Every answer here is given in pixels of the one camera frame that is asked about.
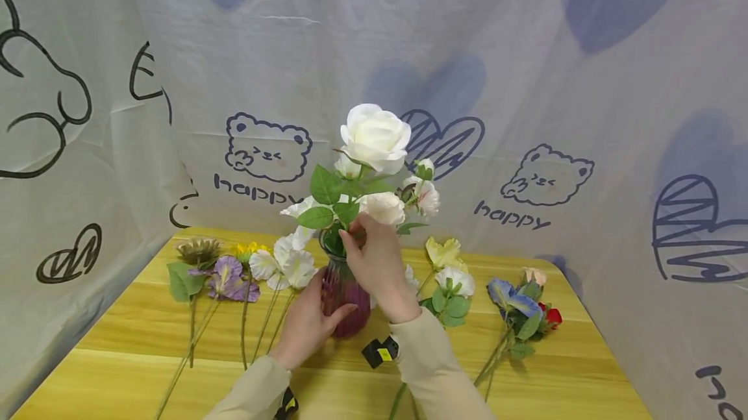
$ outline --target wooden table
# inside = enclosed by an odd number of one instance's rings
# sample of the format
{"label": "wooden table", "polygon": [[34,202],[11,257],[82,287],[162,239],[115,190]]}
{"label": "wooden table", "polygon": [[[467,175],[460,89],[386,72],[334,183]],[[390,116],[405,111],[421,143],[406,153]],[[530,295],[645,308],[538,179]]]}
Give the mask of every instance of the wooden table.
{"label": "wooden table", "polygon": [[[223,249],[237,242],[271,246],[276,237],[186,229],[158,252],[91,331],[31,395],[14,419],[152,419],[189,337],[189,308],[172,300],[166,264],[176,261],[174,245],[192,237],[220,239]],[[316,265],[326,264],[316,242],[309,250]],[[403,252],[416,276],[423,280],[429,264],[423,249]],[[477,283],[471,311],[462,327],[449,328],[456,355],[474,379],[502,332],[498,309],[484,286],[492,277],[516,282],[523,266],[548,274],[544,301],[553,303],[563,325],[535,343],[536,354],[521,364],[503,363],[497,370],[489,404],[499,419],[650,419],[616,364],[590,317],[557,268],[545,261],[463,254]],[[425,294],[431,294],[433,281]],[[247,316],[247,351],[254,351],[272,292],[262,295]],[[288,293],[275,304],[260,353]],[[197,320],[210,300],[198,300]],[[197,343],[195,367],[186,367],[164,410],[163,419],[200,419],[224,396],[242,373],[240,319],[242,304],[220,303]],[[297,419],[385,419],[399,387],[397,366],[386,363],[376,371],[360,355],[373,338],[388,335],[384,316],[373,312],[369,325],[353,340],[329,341],[323,350],[294,372],[291,387],[301,406]],[[399,419],[412,418],[403,402]]]}

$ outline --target purple flower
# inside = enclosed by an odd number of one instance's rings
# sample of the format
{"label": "purple flower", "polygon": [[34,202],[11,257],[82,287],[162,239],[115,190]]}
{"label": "purple flower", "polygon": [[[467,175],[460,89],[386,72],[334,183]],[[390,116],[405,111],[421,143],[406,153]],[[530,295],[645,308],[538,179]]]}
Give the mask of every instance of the purple flower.
{"label": "purple flower", "polygon": [[211,298],[228,298],[233,301],[244,301],[249,286],[249,301],[260,298],[260,287],[254,282],[242,278],[242,263],[233,256],[218,258],[213,273],[208,281],[208,296]]}
{"label": "purple flower", "polygon": [[512,311],[513,308],[517,308],[527,317],[541,311],[535,300],[522,293],[517,293],[517,289],[505,280],[493,277],[486,287],[491,300],[502,310]]}

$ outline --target red flower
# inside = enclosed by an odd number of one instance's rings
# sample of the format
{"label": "red flower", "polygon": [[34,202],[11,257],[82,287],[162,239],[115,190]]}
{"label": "red flower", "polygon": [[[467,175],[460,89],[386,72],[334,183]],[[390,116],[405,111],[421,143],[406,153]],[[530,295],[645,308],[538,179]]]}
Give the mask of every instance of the red flower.
{"label": "red flower", "polygon": [[548,328],[551,328],[551,330],[556,330],[556,327],[558,327],[563,322],[563,318],[561,318],[561,312],[558,310],[558,308],[551,308],[546,312],[545,305],[543,305],[541,302],[538,302],[538,306],[540,306],[540,310],[543,310]]}

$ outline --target purple glass vase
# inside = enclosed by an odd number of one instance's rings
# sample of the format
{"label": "purple glass vase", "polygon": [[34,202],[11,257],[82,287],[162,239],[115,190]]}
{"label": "purple glass vase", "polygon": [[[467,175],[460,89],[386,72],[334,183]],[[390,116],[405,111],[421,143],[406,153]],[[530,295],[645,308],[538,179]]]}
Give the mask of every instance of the purple glass vase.
{"label": "purple glass vase", "polygon": [[346,303],[355,303],[358,309],[340,321],[332,336],[335,338],[349,338],[358,334],[371,315],[371,303],[369,293],[359,286],[353,276],[348,263],[342,256],[330,252],[323,240],[319,240],[320,246],[325,250],[329,258],[327,267],[323,270],[323,313],[325,316],[332,315],[335,310]]}

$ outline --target beige sleeve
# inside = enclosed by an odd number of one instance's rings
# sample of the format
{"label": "beige sleeve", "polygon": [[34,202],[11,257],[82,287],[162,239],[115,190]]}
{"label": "beige sleeve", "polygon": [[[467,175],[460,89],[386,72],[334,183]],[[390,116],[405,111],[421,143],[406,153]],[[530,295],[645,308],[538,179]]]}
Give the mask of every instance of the beige sleeve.
{"label": "beige sleeve", "polygon": [[213,407],[205,420],[272,420],[281,407],[291,372],[272,357],[257,359]]}
{"label": "beige sleeve", "polygon": [[421,316],[390,325],[399,346],[397,365],[428,420],[495,419],[454,356],[441,323],[425,308]]}

